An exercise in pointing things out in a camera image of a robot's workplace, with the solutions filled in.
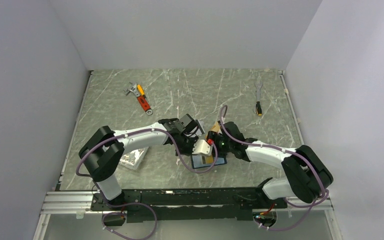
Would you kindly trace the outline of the blue leather card holder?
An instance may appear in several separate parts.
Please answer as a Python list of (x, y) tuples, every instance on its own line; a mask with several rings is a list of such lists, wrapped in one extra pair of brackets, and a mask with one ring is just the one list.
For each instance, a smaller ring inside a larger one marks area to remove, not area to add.
[(227, 164), (225, 157), (214, 158), (213, 156), (192, 155), (191, 166), (193, 169), (201, 169), (210, 167), (212, 164), (215, 166)]

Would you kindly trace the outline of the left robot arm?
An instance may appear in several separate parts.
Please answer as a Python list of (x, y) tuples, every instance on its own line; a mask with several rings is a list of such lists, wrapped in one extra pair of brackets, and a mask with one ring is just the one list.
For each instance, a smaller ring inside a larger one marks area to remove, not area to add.
[(124, 203), (124, 193), (115, 171), (123, 155), (132, 151), (159, 145), (173, 145), (177, 155), (190, 156), (202, 133), (198, 120), (189, 114), (182, 118), (164, 118), (130, 130), (112, 130), (100, 127), (78, 152), (81, 164), (87, 169), (104, 195), (104, 204), (111, 210)]

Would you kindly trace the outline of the single orange card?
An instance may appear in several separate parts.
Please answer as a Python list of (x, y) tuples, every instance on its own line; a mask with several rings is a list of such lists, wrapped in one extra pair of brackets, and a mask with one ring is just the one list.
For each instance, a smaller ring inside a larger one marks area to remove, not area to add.
[(212, 156), (202, 156), (201, 163), (203, 165), (211, 165), (214, 162), (214, 158)]

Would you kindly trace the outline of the silver card stack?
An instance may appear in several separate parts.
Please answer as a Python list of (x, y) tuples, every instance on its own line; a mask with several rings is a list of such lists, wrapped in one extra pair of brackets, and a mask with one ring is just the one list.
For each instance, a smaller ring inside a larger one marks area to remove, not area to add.
[(203, 128), (203, 125), (204, 125), (204, 122), (201, 121), (201, 120), (196, 120), (197, 122), (197, 131), (200, 132), (200, 134), (202, 134), (204, 132), (204, 128)]

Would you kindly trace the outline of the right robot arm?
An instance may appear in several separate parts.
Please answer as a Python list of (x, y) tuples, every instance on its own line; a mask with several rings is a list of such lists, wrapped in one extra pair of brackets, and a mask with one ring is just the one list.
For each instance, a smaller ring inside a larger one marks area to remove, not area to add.
[(256, 203), (269, 207), (280, 198), (297, 197), (311, 204), (325, 197), (334, 177), (321, 159), (308, 145), (284, 148), (264, 143), (256, 138), (246, 138), (232, 122), (217, 122), (206, 135), (208, 144), (215, 144), (218, 154), (233, 154), (249, 163), (263, 163), (283, 170), (282, 178), (263, 181), (255, 194)]

